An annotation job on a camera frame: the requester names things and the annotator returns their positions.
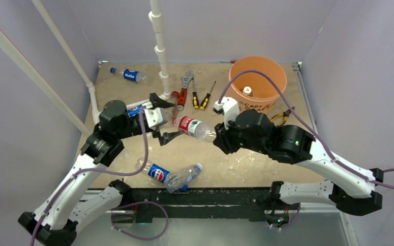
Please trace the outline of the clear bottle blue white cap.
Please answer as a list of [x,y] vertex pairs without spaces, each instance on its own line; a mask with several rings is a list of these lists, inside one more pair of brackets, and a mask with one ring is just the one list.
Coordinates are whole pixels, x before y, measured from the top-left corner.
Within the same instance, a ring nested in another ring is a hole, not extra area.
[[186,191],[189,184],[199,176],[203,169],[201,163],[186,167],[179,172],[168,174],[164,184],[169,193]]

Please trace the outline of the gold red label bottle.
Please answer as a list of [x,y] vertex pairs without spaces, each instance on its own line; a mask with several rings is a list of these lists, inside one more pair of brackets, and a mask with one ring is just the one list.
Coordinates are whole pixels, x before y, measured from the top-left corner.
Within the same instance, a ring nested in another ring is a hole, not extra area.
[[252,89],[246,86],[242,89],[242,93],[246,96],[252,96]]

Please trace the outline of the orange plastic bin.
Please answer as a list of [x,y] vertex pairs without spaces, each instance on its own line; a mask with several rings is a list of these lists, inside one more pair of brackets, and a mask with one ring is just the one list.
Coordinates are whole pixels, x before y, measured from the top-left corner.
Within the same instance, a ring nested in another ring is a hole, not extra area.
[[[274,60],[264,56],[247,56],[238,59],[230,68],[228,79],[231,80],[245,70],[257,70],[263,72],[284,92],[287,86],[287,76],[283,68]],[[244,87],[252,89],[252,96],[242,93]],[[239,105],[240,112],[255,109],[260,113],[268,114],[275,102],[280,97],[273,85],[262,75],[246,73],[240,75],[229,87],[227,97],[234,98]]]

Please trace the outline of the Pepsi bottle front edge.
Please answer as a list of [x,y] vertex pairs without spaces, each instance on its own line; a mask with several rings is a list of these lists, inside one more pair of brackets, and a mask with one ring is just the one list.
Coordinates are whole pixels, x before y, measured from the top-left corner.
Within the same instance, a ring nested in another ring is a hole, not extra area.
[[[144,164],[144,158],[141,157],[140,159],[137,160],[136,164],[134,167],[136,169],[140,169],[141,166]],[[144,168],[140,172],[141,174],[147,175],[150,177],[153,181],[158,181],[162,184],[164,184],[167,187],[167,182],[172,181],[172,176],[173,174],[168,171],[167,169],[162,168],[161,166],[153,163],[150,160],[147,160]],[[180,189],[177,189],[175,191],[182,191],[185,192],[188,189],[188,184],[183,184]]]

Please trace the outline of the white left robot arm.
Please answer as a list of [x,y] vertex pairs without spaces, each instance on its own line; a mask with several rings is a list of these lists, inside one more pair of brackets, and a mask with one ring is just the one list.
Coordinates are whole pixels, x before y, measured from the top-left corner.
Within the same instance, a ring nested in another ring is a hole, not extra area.
[[112,100],[105,104],[99,121],[81,148],[80,155],[63,181],[49,198],[33,212],[24,212],[19,224],[31,234],[30,244],[71,245],[77,235],[106,211],[132,206],[132,189],[120,180],[113,181],[98,195],[82,201],[91,184],[123,151],[123,139],[151,133],[161,145],[169,143],[178,132],[161,133],[168,121],[166,110],[174,104],[149,95],[138,114],[130,115],[126,104]]

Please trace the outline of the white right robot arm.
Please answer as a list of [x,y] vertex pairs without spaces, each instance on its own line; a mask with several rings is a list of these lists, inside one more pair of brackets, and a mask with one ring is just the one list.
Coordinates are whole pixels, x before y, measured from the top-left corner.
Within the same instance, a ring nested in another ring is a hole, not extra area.
[[217,124],[214,131],[213,144],[225,154],[248,149],[279,163],[309,169],[324,178],[317,183],[274,181],[267,201],[275,209],[303,202],[321,203],[349,215],[364,216],[382,208],[383,196],[375,191],[375,184],[338,165],[342,158],[331,158],[323,144],[301,127],[275,126],[265,114],[247,110],[227,125]]

